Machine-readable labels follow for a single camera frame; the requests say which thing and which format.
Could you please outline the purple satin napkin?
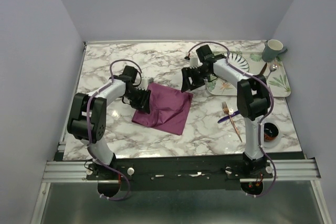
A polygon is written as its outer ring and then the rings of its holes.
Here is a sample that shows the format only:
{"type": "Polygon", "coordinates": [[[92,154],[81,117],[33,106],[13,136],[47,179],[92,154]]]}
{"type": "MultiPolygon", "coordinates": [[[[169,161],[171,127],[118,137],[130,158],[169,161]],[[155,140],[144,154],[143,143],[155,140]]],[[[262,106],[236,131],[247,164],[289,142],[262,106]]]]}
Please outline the purple satin napkin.
{"type": "Polygon", "coordinates": [[[148,86],[150,95],[150,113],[135,111],[132,122],[160,130],[182,135],[190,111],[193,94],[178,89],[152,83],[148,86]]]}

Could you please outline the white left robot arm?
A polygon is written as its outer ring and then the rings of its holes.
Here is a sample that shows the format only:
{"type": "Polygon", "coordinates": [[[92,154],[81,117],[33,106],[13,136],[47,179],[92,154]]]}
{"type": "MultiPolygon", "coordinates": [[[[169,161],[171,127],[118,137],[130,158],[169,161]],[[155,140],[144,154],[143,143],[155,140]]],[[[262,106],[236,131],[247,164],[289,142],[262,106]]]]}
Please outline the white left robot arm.
{"type": "Polygon", "coordinates": [[[116,99],[126,98],[131,108],[150,113],[151,91],[138,88],[136,78],[141,72],[126,66],[118,76],[112,76],[102,87],[91,93],[76,93],[73,97],[67,132],[88,147],[89,154],[99,164],[98,173],[104,179],[116,175],[116,155],[104,140],[107,107],[116,99]]]}

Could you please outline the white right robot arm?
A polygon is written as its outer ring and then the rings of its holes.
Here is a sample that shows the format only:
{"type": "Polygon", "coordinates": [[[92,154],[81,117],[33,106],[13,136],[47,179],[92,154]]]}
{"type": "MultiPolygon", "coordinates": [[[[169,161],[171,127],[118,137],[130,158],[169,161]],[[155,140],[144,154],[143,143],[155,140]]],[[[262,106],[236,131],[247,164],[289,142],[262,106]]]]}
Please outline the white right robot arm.
{"type": "Polygon", "coordinates": [[[209,45],[196,50],[197,58],[189,58],[189,66],[182,68],[181,91],[192,91],[205,85],[205,79],[216,76],[228,81],[237,90],[237,109],[244,118],[246,145],[241,165],[242,173],[255,177],[267,165],[264,151],[263,120],[274,108],[274,96],[265,76],[252,75],[235,67],[227,54],[215,55],[209,45]]]}

